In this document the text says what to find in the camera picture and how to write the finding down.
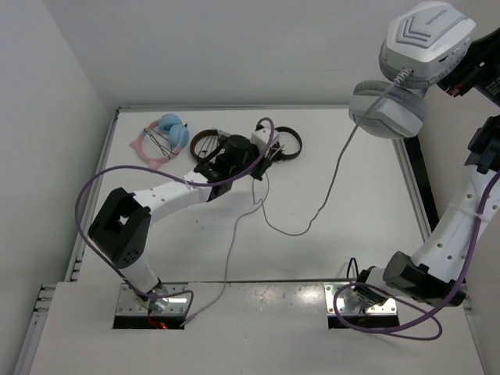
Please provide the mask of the white grey over-ear headphones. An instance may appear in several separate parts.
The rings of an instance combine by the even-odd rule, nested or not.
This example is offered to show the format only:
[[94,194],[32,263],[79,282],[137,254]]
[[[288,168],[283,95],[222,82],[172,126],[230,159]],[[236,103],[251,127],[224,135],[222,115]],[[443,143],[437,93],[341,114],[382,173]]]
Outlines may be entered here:
[[421,2],[393,19],[378,57],[385,79],[355,86],[350,119],[379,138],[415,137],[423,126],[427,89],[464,59],[475,28],[471,18],[442,1]]

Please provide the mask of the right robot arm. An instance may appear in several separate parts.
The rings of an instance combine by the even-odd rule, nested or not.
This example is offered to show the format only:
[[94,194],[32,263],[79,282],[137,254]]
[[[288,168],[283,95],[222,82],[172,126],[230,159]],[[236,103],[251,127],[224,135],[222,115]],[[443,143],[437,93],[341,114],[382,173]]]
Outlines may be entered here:
[[[355,86],[349,104],[351,120],[379,138],[410,138],[425,117],[423,96],[438,86],[452,97],[478,90],[499,100],[499,33],[476,41],[471,31],[453,27],[435,34],[391,32],[380,49],[384,80]],[[443,308],[460,305],[462,284],[474,247],[499,210],[499,118],[491,116],[469,145],[464,180],[429,238],[412,255],[395,253],[385,267],[361,272],[355,293],[372,305],[392,296],[410,297]]]

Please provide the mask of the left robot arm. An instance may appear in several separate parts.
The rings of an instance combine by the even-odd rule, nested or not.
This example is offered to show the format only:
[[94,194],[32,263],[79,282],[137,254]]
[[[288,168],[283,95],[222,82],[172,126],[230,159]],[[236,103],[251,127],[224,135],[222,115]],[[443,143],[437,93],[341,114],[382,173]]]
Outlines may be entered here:
[[171,177],[165,184],[142,191],[112,190],[87,235],[140,300],[155,301],[160,296],[160,279],[144,255],[152,225],[190,206],[218,199],[242,177],[262,179],[279,147],[278,135],[266,129],[250,138],[226,137],[183,177]]

